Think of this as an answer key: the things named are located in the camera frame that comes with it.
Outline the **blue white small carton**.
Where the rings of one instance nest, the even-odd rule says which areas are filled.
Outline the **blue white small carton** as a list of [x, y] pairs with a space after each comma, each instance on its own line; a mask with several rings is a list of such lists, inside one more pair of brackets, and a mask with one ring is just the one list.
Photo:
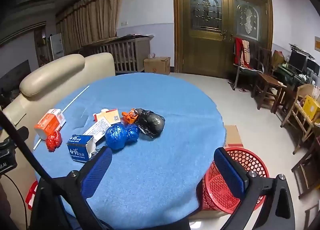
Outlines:
[[96, 144], [92, 135], [72, 135], [67, 142], [69, 154], [73, 161], [86, 163], [96, 151]]

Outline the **red plastic bag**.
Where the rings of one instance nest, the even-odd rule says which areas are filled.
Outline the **red plastic bag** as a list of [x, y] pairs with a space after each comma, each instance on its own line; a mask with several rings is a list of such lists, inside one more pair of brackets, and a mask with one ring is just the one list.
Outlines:
[[62, 137], [59, 131], [52, 132], [46, 139], [46, 146], [49, 152], [54, 152], [60, 147], [62, 143]]

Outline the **long white medicine box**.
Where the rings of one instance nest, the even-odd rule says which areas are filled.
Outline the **long white medicine box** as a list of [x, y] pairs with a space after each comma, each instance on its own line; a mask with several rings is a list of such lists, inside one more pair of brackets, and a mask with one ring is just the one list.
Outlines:
[[93, 136], [94, 143], [97, 143], [105, 136], [109, 127], [111, 127], [110, 123], [103, 117], [86, 130], [83, 135]]

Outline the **blue plastic bag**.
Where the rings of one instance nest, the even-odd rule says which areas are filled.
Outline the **blue plastic bag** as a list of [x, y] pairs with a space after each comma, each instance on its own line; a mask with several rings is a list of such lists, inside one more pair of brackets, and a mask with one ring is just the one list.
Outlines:
[[105, 132], [106, 145], [112, 150], [123, 149], [126, 144], [137, 142], [140, 129], [135, 124], [127, 126], [122, 123], [116, 123], [109, 127]]

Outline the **orange cream small box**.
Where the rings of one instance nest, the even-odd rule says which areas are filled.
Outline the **orange cream small box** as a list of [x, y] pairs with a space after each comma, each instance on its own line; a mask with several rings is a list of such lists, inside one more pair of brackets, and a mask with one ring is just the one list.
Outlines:
[[101, 109], [99, 113], [93, 114], [93, 117], [95, 122], [99, 121], [102, 118], [106, 118], [110, 125], [121, 122], [118, 109]]

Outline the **orange packet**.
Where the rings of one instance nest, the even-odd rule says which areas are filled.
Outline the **orange packet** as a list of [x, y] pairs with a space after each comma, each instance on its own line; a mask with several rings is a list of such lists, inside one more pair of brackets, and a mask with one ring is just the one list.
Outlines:
[[121, 115], [125, 124], [133, 124], [138, 118], [135, 109], [131, 109], [129, 112], [122, 112]]

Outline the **black plastic bag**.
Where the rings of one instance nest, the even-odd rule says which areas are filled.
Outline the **black plastic bag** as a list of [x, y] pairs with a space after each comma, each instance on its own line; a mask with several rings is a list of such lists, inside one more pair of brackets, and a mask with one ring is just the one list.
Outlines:
[[165, 118], [150, 110], [137, 108], [134, 110], [137, 119], [135, 123], [139, 129], [149, 138], [157, 138], [165, 126]]

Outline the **red plastic trash basket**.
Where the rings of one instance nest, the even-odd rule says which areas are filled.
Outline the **red plastic trash basket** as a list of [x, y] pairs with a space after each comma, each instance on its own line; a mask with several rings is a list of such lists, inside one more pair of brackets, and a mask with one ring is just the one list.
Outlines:
[[[267, 166], [262, 159], [250, 150], [228, 147], [227, 153], [239, 162], [246, 171], [255, 171], [261, 177], [269, 177]], [[202, 209], [232, 214], [240, 200], [233, 196], [215, 163], [210, 165], [202, 180]]]

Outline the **flat cardboard under basket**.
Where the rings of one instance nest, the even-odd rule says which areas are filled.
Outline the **flat cardboard under basket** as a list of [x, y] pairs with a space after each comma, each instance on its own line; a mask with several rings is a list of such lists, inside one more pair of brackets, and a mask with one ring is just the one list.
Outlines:
[[226, 129], [226, 142], [224, 147], [239, 147], [243, 148], [244, 145], [242, 143], [238, 128], [236, 125], [225, 125]]

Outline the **red white gift bag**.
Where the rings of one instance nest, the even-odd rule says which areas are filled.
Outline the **red white gift bag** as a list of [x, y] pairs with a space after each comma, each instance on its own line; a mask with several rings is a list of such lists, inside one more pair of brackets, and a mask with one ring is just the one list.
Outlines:
[[28, 194], [25, 198], [25, 203], [28, 207], [29, 210], [32, 210], [33, 208], [33, 203], [34, 203], [34, 199], [35, 199], [35, 195], [36, 195], [36, 191], [37, 191], [37, 186], [38, 186], [38, 181], [35, 180], [33, 182], [33, 184], [31, 185]]

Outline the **cream leather sofa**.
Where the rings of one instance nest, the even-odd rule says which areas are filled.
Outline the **cream leather sofa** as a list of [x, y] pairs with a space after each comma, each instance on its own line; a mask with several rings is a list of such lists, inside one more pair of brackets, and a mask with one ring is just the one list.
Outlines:
[[[71, 54], [55, 60], [43, 67], [38, 68], [29, 74], [20, 84], [20, 94], [8, 107], [4, 109], [4, 114], [11, 123], [20, 129], [25, 126], [28, 128], [29, 136], [25, 141], [28, 147], [33, 147], [37, 133], [34, 130], [36, 123], [44, 116], [46, 111], [53, 108], [64, 97], [76, 90], [83, 89], [84, 86], [91, 84], [99, 79], [115, 76], [114, 60], [110, 53], [99, 53], [89, 57], [80, 54]], [[13, 176], [22, 194], [27, 194], [31, 183], [35, 180], [35, 170], [23, 157], [20, 150], [16, 152], [17, 167], [8, 176]], [[14, 187], [3, 184], [7, 194], [10, 208], [13, 212], [14, 223], [18, 227], [27, 227], [22, 218], [17, 216], [17, 198], [13, 198]], [[41, 221], [39, 227], [35, 229], [68, 229], [68, 219], [59, 222], [62, 215], [53, 211], [53, 215], [44, 214], [48, 222]]]

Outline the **blue round table cloth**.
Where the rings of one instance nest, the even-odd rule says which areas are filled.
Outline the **blue round table cloth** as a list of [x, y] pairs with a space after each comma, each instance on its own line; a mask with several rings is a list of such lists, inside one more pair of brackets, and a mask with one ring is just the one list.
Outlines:
[[[65, 108], [84, 88], [60, 103]], [[103, 108], [119, 112], [151, 110], [165, 118], [161, 135], [141, 135], [115, 152], [88, 204], [114, 229], [139, 229], [173, 223], [199, 207], [196, 187], [224, 145], [226, 131], [216, 104], [182, 79], [132, 73], [92, 83], [65, 111], [63, 141], [85, 132]]]

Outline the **yellow cardboard box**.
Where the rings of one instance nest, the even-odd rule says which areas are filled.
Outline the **yellow cardboard box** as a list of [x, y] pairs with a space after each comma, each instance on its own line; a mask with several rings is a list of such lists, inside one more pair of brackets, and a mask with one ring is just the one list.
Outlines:
[[315, 120], [316, 115], [319, 113], [319, 109], [319, 103], [314, 98], [307, 95], [303, 105], [303, 111], [308, 116], [308, 118], [310, 118], [310, 120]]

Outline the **black computer monitor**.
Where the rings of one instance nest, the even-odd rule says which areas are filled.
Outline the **black computer monitor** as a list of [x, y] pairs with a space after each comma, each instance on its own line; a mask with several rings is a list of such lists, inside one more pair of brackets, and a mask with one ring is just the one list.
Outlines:
[[295, 50], [291, 51], [291, 55], [289, 58], [289, 66], [293, 67], [295, 70], [299, 71], [299, 72], [303, 72], [304, 70], [304, 66], [306, 63], [306, 56], [298, 53]]

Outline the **beige striped curtain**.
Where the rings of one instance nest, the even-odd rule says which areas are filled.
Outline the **beige striped curtain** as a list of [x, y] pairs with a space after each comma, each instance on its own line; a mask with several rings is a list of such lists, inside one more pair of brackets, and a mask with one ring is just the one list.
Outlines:
[[116, 36], [122, 0], [76, 0], [56, 15], [65, 54]]

